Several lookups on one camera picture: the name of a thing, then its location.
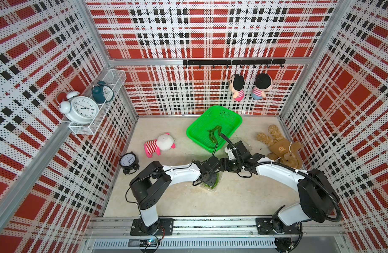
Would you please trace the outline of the clear plastic clamshell with peppers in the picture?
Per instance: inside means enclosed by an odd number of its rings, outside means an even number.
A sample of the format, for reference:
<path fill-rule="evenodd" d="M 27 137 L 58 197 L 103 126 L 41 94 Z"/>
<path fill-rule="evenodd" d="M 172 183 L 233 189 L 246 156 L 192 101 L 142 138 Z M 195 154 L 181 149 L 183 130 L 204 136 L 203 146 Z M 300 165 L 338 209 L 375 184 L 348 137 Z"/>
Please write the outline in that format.
<path fill-rule="evenodd" d="M 210 174 L 205 182 L 201 182 L 199 185 L 201 189 L 216 192 L 219 188 L 220 182 L 222 180 L 222 172 L 216 172 Z"/>

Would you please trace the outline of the small green pepper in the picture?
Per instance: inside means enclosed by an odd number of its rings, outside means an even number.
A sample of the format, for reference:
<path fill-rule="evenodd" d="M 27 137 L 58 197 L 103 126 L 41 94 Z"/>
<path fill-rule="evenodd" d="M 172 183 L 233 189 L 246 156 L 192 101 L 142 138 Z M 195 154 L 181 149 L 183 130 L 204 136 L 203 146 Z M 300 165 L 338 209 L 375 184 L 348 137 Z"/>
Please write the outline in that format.
<path fill-rule="evenodd" d="M 215 129 L 209 130 L 208 132 L 209 132 L 209 138 L 210 138 L 211 142 L 213 144 L 217 145 L 218 141 L 217 141 L 217 139 L 215 137 Z"/>
<path fill-rule="evenodd" d="M 209 132 L 212 133 L 213 135 L 215 133 L 217 133 L 220 136 L 221 135 L 221 130 L 222 130 L 222 126 L 221 125 L 217 125 L 213 129 L 209 130 Z"/>

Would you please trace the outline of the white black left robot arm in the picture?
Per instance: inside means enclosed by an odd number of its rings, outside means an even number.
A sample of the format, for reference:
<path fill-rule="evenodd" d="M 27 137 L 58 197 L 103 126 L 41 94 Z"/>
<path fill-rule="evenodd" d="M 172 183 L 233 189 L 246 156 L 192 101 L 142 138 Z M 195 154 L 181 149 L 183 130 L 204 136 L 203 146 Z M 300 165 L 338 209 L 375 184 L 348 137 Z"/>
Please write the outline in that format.
<path fill-rule="evenodd" d="M 130 181 L 133 196 L 140 211 L 140 218 L 146 227 L 158 223 L 156 204 L 169 186 L 183 182 L 192 182 L 193 186 L 217 181 L 219 159 L 211 156 L 205 161 L 193 160 L 182 166 L 163 166 L 154 161 Z"/>

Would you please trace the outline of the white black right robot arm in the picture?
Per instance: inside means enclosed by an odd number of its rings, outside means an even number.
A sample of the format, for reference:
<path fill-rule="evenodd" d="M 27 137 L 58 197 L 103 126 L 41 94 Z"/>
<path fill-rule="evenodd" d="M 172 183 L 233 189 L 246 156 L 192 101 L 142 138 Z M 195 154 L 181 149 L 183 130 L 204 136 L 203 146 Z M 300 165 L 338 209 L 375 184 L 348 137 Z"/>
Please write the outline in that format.
<path fill-rule="evenodd" d="M 272 215 L 273 224 L 283 227 L 310 220 L 320 223 L 342 220 L 339 197 L 322 171 L 294 169 L 258 153 L 251 155 L 241 141 L 228 144 L 225 152 L 228 158 L 222 161 L 223 170 L 236 173 L 244 170 L 268 177 L 298 193 L 299 202 L 281 207 Z"/>

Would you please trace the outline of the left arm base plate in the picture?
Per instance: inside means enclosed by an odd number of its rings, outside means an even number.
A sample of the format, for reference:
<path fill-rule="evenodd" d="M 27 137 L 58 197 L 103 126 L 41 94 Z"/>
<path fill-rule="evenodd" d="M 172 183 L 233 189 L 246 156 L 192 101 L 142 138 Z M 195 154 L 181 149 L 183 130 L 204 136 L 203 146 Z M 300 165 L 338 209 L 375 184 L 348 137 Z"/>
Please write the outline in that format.
<path fill-rule="evenodd" d="M 130 236 L 170 236 L 172 235 L 174 228 L 174 219 L 172 218 L 159 218 L 151 226 L 147 227 L 142 218 L 134 219 L 130 231 Z"/>

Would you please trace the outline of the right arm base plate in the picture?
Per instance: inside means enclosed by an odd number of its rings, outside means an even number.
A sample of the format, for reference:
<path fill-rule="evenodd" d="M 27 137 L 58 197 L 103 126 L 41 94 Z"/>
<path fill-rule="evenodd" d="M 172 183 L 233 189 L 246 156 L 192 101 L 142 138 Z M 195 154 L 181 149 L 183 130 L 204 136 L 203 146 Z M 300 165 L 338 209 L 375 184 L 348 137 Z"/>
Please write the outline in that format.
<path fill-rule="evenodd" d="M 298 235 L 301 225 L 295 223 L 291 226 L 285 225 L 278 218 L 256 218 L 256 228 L 259 235 Z"/>

